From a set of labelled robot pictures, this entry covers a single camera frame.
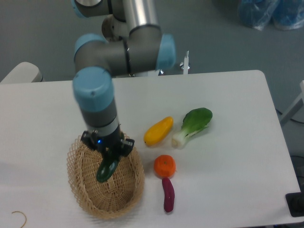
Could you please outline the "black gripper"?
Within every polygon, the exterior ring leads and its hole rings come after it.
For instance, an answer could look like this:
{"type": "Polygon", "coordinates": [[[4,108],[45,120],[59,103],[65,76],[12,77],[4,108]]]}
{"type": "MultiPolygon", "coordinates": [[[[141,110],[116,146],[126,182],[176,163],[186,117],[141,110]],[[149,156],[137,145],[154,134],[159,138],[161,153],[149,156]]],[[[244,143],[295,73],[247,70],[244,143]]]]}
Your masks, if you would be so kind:
{"type": "Polygon", "coordinates": [[[122,157],[127,157],[133,150],[135,141],[127,138],[120,129],[116,129],[107,136],[101,136],[97,130],[84,131],[81,141],[89,149],[98,151],[102,155],[102,164],[110,164],[111,158],[119,162],[122,157]]]}

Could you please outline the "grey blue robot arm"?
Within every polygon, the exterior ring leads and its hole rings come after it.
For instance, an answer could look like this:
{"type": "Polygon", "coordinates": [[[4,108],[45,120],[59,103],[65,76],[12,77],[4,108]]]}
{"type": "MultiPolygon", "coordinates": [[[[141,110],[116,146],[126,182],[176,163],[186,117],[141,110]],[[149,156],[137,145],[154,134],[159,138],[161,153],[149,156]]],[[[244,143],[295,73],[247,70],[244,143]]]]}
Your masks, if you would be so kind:
{"type": "Polygon", "coordinates": [[[127,34],[118,41],[108,42],[98,34],[83,35],[76,41],[74,51],[73,92],[88,128],[82,140],[105,160],[119,162],[132,151],[134,141],[121,136],[112,77],[173,67],[174,38],[161,32],[153,0],[71,3],[80,17],[111,14],[127,25],[127,34]]]}

